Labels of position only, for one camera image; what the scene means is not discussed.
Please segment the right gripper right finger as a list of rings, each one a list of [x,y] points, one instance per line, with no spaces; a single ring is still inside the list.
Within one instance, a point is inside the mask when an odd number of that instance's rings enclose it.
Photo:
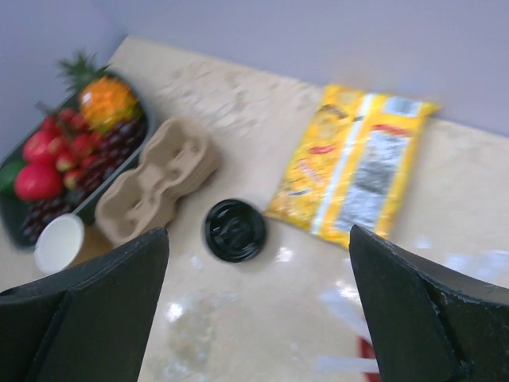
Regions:
[[[353,226],[349,255],[384,381],[506,381],[508,290]]]

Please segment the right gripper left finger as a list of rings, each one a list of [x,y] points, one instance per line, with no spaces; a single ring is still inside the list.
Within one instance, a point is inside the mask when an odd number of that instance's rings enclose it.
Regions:
[[[1,293],[3,381],[136,381],[169,260],[165,228]]]

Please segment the black coffee lid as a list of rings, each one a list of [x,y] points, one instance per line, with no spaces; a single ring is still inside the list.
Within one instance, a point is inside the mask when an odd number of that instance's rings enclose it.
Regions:
[[[256,257],[267,239],[266,222],[252,205],[238,199],[216,203],[203,222],[208,250],[227,263],[242,263]]]

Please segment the paper coffee cup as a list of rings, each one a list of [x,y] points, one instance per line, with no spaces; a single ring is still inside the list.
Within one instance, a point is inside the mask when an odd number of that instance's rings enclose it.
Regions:
[[[77,215],[53,219],[41,232],[34,247],[39,271],[51,275],[84,263],[93,257],[94,228]]]

